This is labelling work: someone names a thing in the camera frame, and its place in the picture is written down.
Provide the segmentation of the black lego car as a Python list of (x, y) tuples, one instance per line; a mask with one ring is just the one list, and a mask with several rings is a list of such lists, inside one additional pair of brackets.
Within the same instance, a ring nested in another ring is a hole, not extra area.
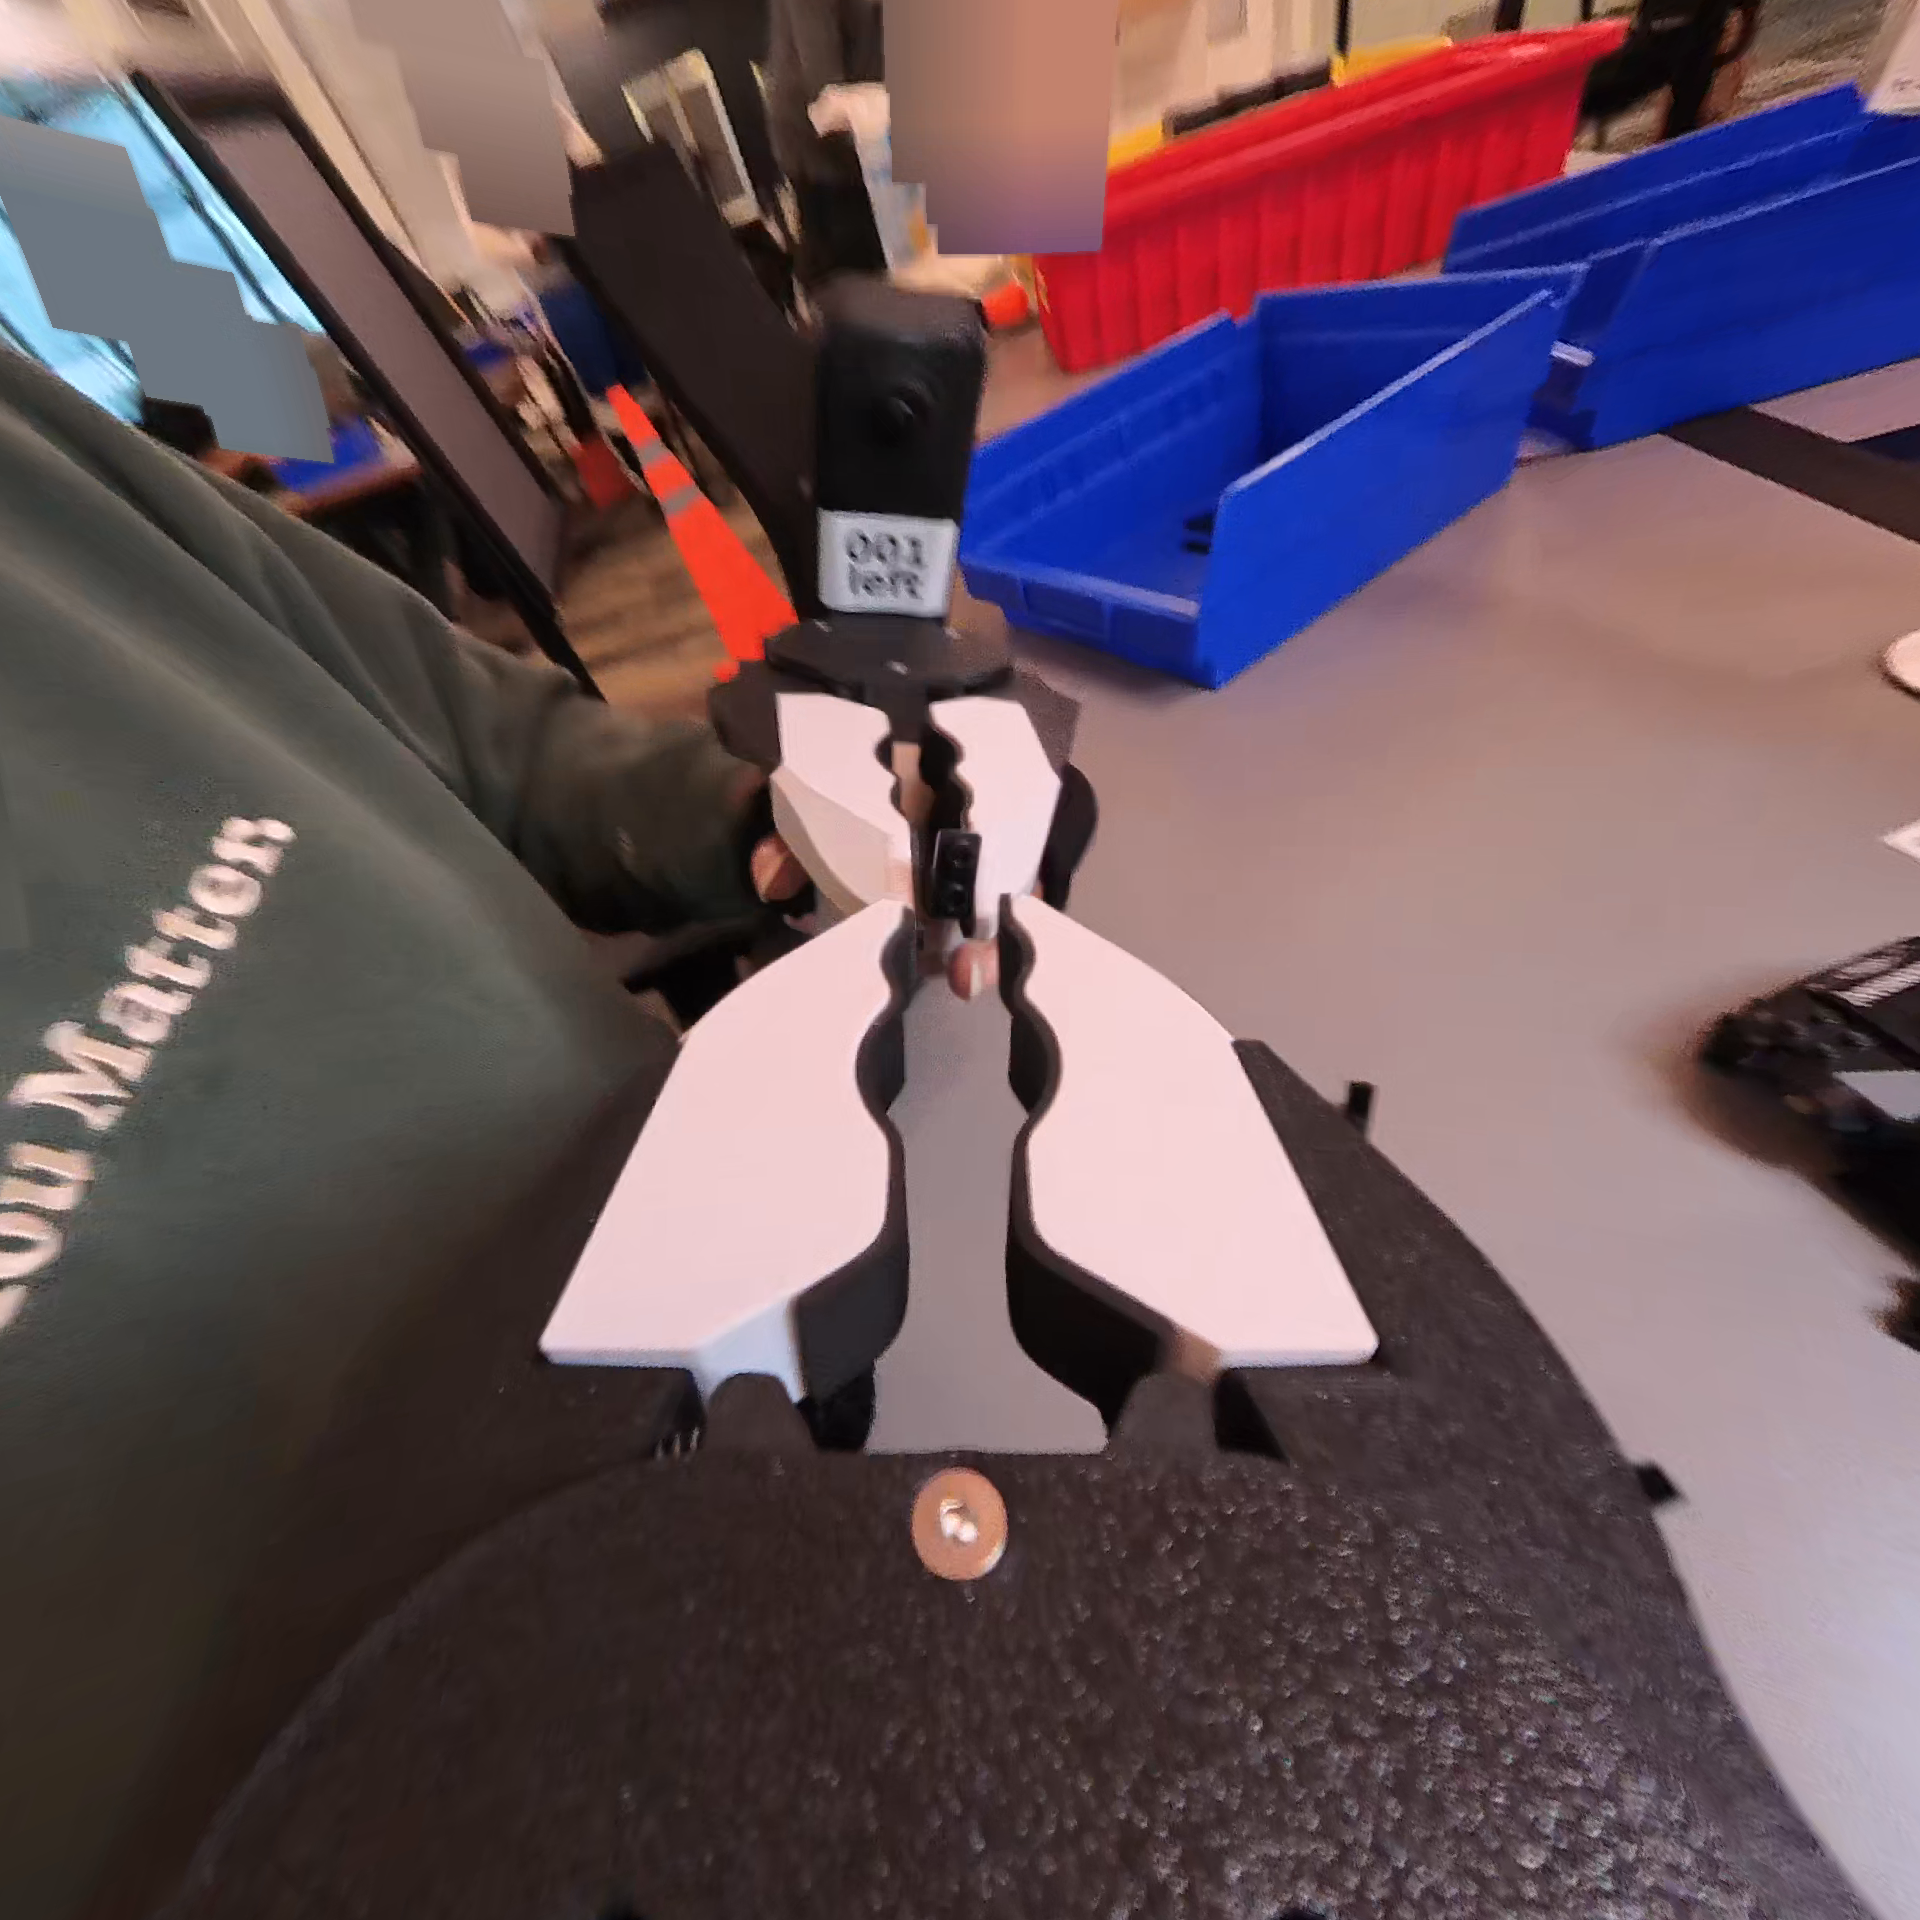
[(1813, 1127), (1837, 1194), (1917, 1254), (1915, 933), (1741, 1002), (1699, 1059)]

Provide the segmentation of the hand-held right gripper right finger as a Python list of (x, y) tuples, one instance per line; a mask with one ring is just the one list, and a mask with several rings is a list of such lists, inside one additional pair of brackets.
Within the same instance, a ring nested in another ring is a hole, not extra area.
[(1045, 902), (1007, 905), (1007, 1303), (1022, 1352), (1116, 1427), (1135, 1385), (1356, 1370), (1377, 1331), (1234, 1037)]

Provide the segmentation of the black framed display board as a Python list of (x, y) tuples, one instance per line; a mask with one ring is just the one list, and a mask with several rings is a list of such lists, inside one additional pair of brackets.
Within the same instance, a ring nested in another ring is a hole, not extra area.
[(562, 252), (810, 598), (813, 356), (721, 213), (668, 151), (642, 148), (571, 170)]
[(401, 443), (461, 508), (537, 647), (598, 682), (565, 636), (567, 502), (456, 342), (445, 303), (264, 78), (134, 69), (132, 93), (322, 324)]

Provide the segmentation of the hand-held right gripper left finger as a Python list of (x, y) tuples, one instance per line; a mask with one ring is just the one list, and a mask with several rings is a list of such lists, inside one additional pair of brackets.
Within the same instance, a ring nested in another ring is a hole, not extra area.
[(824, 1406), (876, 1373), (908, 1294), (890, 1105), (918, 930), (878, 902), (749, 976), (676, 1064), (541, 1331), (575, 1370), (773, 1377)]

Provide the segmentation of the red storage bin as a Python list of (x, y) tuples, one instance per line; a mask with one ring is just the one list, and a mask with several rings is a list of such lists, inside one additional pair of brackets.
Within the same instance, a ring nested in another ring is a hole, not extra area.
[(1052, 364), (1093, 372), (1269, 291), (1441, 261), (1460, 213), (1565, 170), (1587, 74), (1626, 30), (1469, 39), (1123, 165), (1099, 246), (1031, 259)]

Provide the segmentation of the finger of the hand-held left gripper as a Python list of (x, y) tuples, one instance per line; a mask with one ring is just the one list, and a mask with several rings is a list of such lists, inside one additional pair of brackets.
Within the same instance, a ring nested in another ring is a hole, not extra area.
[(1002, 696), (950, 698), (948, 743), (963, 794), (963, 828), (977, 840), (974, 902), (1038, 893), (1060, 773), (1027, 710)]
[(890, 721), (828, 694), (776, 694), (776, 832), (828, 910), (918, 907)]

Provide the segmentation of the orange striped object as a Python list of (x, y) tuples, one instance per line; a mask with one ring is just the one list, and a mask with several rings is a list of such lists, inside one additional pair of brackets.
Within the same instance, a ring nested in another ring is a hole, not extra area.
[(609, 386), (603, 405), (613, 417), (609, 447), (660, 509), (714, 627), (721, 644), (714, 682), (730, 682), (740, 667), (765, 659), (768, 640), (784, 635), (797, 611), (727, 517), (701, 492), (689, 463), (668, 450), (642, 405), (624, 386)]

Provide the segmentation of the blue storage bin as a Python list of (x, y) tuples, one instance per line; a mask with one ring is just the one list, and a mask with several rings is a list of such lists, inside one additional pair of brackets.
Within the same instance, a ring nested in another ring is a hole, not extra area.
[(1499, 492), (1579, 269), (1259, 296), (974, 455), (1009, 627), (1219, 689)]
[(1604, 450), (1917, 361), (1917, 116), (1772, 104), (1455, 217), (1443, 274), (1578, 269), (1530, 427)]

